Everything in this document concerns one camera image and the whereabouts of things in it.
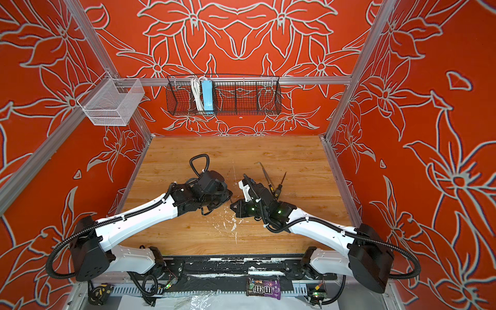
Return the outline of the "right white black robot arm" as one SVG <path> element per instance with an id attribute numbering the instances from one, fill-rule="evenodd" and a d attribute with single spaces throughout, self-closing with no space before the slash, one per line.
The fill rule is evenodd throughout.
<path id="1" fill-rule="evenodd" d="M 384 293 L 389 280 L 409 280 L 421 273 L 421 263 L 411 252 L 381 239 L 373 227 L 342 226 L 278 201 L 263 184 L 244 176 L 238 183 L 244 197 L 231 204 L 238 218 L 254 218 L 274 234 L 305 236 L 337 252 L 315 248 L 306 264 L 320 275 L 351 276 L 375 293 Z"/>

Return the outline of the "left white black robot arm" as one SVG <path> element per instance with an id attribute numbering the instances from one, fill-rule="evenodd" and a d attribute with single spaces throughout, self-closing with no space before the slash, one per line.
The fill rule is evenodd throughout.
<path id="1" fill-rule="evenodd" d="M 205 158 L 201 172 L 194 170 L 195 177 L 185 183 L 171 183 L 159 197 L 108 218 L 80 219 L 73 233 L 49 254 L 46 274 L 58 280 L 74 278 L 86 282 L 107 272 L 146 275 L 163 267 L 164 259 L 156 248 L 128 248 L 121 246 L 121 242 L 189 212 L 200 211 L 207 216 L 230 201 L 233 193 L 224 177 L 209 169 L 209 155 L 199 154 L 190 160 L 199 158 Z"/>

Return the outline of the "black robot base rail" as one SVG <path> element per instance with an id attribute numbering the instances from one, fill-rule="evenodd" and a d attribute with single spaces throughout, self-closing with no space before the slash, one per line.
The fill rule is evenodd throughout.
<path id="1" fill-rule="evenodd" d="M 143 275 L 153 275 L 158 293 L 243 293 L 249 278 L 278 280 L 284 293 L 305 293 L 306 284 L 333 282 L 335 274 L 320 275 L 302 263 L 303 254 L 250 254 L 214 256 L 175 256 L 164 259 Z"/>

